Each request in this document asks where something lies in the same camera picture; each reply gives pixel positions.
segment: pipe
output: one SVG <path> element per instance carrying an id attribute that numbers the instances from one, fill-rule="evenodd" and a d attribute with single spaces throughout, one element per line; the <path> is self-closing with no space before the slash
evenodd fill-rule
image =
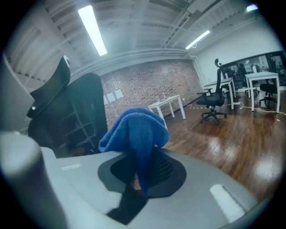
<path id="1" fill-rule="evenodd" d="M 204 75 L 204 73 L 203 73 L 203 71 L 202 71 L 202 68 L 201 68 L 201 66 L 200 66 L 200 64 L 199 64 L 199 62 L 198 62 L 198 58 L 195 56 L 195 55 L 189 55 L 189 57 L 192 59 L 192 60 L 194 60 L 194 62 L 195 62 L 195 64 L 196 64 L 196 67 L 195 67 L 195 65 L 194 65 L 194 67 L 195 68 L 197 68 L 197 73 L 198 73 L 198 76 L 199 76 L 199 80 L 200 80 L 200 82 L 201 82 L 201 86 L 202 86 L 202 88 L 203 88 L 203 86 L 206 84 L 205 83 L 205 75 Z"/>

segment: chair armrest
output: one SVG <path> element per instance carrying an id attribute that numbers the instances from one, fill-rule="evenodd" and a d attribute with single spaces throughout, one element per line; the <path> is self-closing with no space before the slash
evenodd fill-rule
<path id="1" fill-rule="evenodd" d="M 204 89 L 204 90 L 208 90 L 208 93 L 210 93 L 210 95 L 212 95 L 212 93 L 211 93 L 211 90 L 212 90 L 212 89 L 207 88 L 207 89 Z"/>
<path id="2" fill-rule="evenodd" d="M 208 94 L 208 92 L 198 92 L 197 95 L 205 95 Z"/>
<path id="3" fill-rule="evenodd" d="M 209 100 L 207 99 L 207 95 L 206 94 L 208 94 L 208 92 L 198 92 L 197 93 L 197 95 L 202 95 L 202 97 L 204 98 L 204 100 L 206 101 L 206 102 L 208 102 Z"/>

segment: chair base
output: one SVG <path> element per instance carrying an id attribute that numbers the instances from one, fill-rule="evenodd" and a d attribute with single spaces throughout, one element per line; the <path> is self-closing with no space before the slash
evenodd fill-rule
<path id="1" fill-rule="evenodd" d="M 220 122 L 219 122 L 218 118 L 216 117 L 217 115 L 224 115 L 224 117 L 227 118 L 227 114 L 226 114 L 226 113 L 216 112 L 215 107 L 212 106 L 212 107 L 210 108 L 210 112 L 204 112 L 204 113 L 201 114 L 201 116 L 202 116 L 203 118 L 200 120 L 200 123 L 203 123 L 203 122 L 204 122 L 205 120 L 207 120 L 209 117 L 214 117 L 214 119 L 216 120 L 217 125 L 219 125 Z"/>
<path id="2" fill-rule="evenodd" d="M 245 90 L 244 93 L 248 96 L 248 90 Z M 256 97 L 259 94 L 259 90 L 254 89 L 253 94 L 254 94 L 254 97 Z"/>
<path id="3" fill-rule="evenodd" d="M 267 109 L 270 108 L 270 101 L 274 102 L 274 103 L 277 103 L 277 99 L 271 97 L 272 94 L 268 94 L 268 97 L 264 97 L 263 99 L 259 100 L 259 106 L 261 106 L 261 101 L 264 101 Z"/>

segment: chair headrest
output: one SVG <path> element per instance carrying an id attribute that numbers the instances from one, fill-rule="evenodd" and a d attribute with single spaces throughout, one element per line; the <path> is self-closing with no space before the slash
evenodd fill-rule
<path id="1" fill-rule="evenodd" d="M 34 118 L 38 115 L 67 87 L 71 79 L 69 63 L 69 59 L 66 56 L 63 56 L 51 78 L 42 87 L 30 93 L 35 102 L 28 111 L 27 116 L 29 118 Z"/>
<path id="2" fill-rule="evenodd" d="M 221 64 L 219 65 L 219 59 L 218 58 L 215 59 L 214 64 L 216 65 L 216 67 L 222 68 Z"/>

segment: cable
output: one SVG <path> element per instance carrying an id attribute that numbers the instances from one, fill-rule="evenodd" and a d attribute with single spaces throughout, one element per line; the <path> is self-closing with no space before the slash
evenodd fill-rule
<path id="1" fill-rule="evenodd" d="M 249 107 L 249 106 L 245 106 L 244 105 L 244 103 L 243 102 L 240 102 L 241 104 L 242 104 L 242 106 L 240 107 L 240 110 L 242 110 L 243 108 L 250 108 L 251 109 L 251 107 Z M 200 107 L 191 107 L 192 106 L 192 104 L 189 106 L 190 108 L 193 108 L 193 109 L 199 109 Z M 276 111 L 273 111 L 273 110 L 261 110 L 261 109 L 259 109 L 259 108 L 254 108 L 255 110 L 259 110 L 259 111 L 261 111 L 261 112 L 266 112 L 266 113 L 276 113 Z"/>
<path id="2" fill-rule="evenodd" d="M 242 110 L 243 108 L 250 108 L 251 109 L 251 107 L 249 107 L 249 106 L 245 106 L 244 104 L 243 104 L 243 102 L 240 102 L 240 103 L 242 103 L 242 106 L 240 107 L 240 110 Z M 261 109 L 259 109 L 259 108 L 254 108 L 255 110 L 259 110 L 259 111 L 261 111 L 261 112 L 266 112 L 266 113 L 276 113 L 276 111 L 273 111 L 273 110 L 261 110 Z"/>

